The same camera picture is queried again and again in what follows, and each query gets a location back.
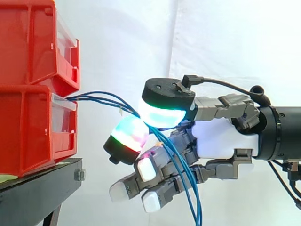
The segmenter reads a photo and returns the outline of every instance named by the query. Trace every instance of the white fingertip pad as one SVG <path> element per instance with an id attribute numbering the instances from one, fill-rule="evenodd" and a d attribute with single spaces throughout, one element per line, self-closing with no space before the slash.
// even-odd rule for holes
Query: white fingertip pad
<path id="1" fill-rule="evenodd" d="M 141 179 L 144 182 L 153 180 L 157 175 L 154 166 L 152 165 L 152 162 L 149 158 L 139 160 L 137 168 Z"/>
<path id="2" fill-rule="evenodd" d="M 253 171 L 254 167 L 255 167 L 255 165 L 253 163 L 239 164 L 238 165 L 238 179 L 250 174 Z"/>
<path id="3" fill-rule="evenodd" d="M 156 192 L 148 192 L 143 198 L 142 203 L 145 212 L 153 213 L 161 209 L 160 201 Z"/>
<path id="4" fill-rule="evenodd" d="M 123 182 L 118 181 L 110 187 L 109 190 L 112 202 L 129 200 L 126 186 Z"/>

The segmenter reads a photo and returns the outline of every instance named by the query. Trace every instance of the glowing led light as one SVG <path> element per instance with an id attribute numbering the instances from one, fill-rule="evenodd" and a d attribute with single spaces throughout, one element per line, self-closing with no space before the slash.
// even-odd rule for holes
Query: glowing led light
<path id="1" fill-rule="evenodd" d="M 138 113 L 141 119 L 150 126 L 171 128 L 177 126 L 183 120 L 186 111 L 156 108 L 141 99 Z"/>
<path id="2" fill-rule="evenodd" d="M 111 135 L 133 151 L 140 152 L 148 138 L 149 128 L 141 119 L 130 115 L 118 124 Z"/>

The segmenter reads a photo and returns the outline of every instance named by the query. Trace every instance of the black cable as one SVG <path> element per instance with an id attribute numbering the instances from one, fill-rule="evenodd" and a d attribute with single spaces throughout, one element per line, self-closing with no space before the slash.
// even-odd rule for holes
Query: black cable
<path id="1" fill-rule="evenodd" d="M 275 163 L 275 164 L 277 164 L 278 166 L 280 166 L 282 168 L 285 168 L 284 164 L 278 162 L 277 160 L 273 160 L 272 162 Z"/>
<path id="2" fill-rule="evenodd" d="M 268 164 L 272 168 L 272 170 L 274 171 L 276 177 L 278 178 L 278 180 L 280 181 L 280 183 L 282 184 L 282 186 L 284 187 L 284 189 L 287 191 L 287 193 L 290 195 L 290 197 L 295 201 L 295 203 L 297 203 L 299 200 L 297 198 L 295 198 L 294 194 L 290 191 L 290 189 L 288 188 L 288 186 L 285 184 L 285 182 L 283 181 L 283 179 L 281 178 L 281 176 L 279 175 L 279 173 L 277 172 L 277 170 L 275 169 L 275 167 L 273 166 L 273 164 L 270 161 L 268 161 Z"/>
<path id="3" fill-rule="evenodd" d="M 214 84 L 218 84 L 218 85 L 222 85 L 222 86 L 225 86 L 225 87 L 228 87 L 228 88 L 231 88 L 231 89 L 234 89 L 238 92 L 241 92 L 243 94 L 246 94 L 246 95 L 249 95 L 249 96 L 262 96 L 264 93 L 254 93 L 254 92 L 250 92 L 250 91 L 247 91 L 245 89 L 242 89 L 238 86 L 235 86 L 235 85 L 232 85 L 230 83 L 227 83 L 225 81 L 220 81 L 220 80 L 216 80 L 216 79 L 209 79 L 209 78 L 203 78 L 203 82 L 209 82 L 209 83 L 214 83 Z"/>
<path id="4" fill-rule="evenodd" d="M 295 181 L 290 181 L 290 186 L 291 186 L 293 192 L 295 192 L 295 194 L 301 199 L 301 193 L 296 188 L 296 182 Z"/>

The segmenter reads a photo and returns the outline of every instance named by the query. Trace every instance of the metal bolt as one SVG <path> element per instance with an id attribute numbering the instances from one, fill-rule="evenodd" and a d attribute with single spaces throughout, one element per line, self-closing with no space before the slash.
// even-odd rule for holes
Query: metal bolt
<path id="1" fill-rule="evenodd" d="M 74 173 L 74 178 L 77 181 L 84 181 L 86 179 L 86 169 L 77 169 Z"/>

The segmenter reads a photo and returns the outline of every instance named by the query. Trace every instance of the red storage bin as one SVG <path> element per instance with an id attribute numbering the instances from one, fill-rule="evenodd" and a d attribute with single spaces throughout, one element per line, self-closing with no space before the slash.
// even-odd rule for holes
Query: red storage bin
<path id="1" fill-rule="evenodd" d="M 79 90 L 79 41 L 53 0 L 0 0 L 0 84 Z"/>
<path id="2" fill-rule="evenodd" d="M 77 151 L 77 104 L 46 86 L 0 86 L 0 175 L 22 177 Z"/>

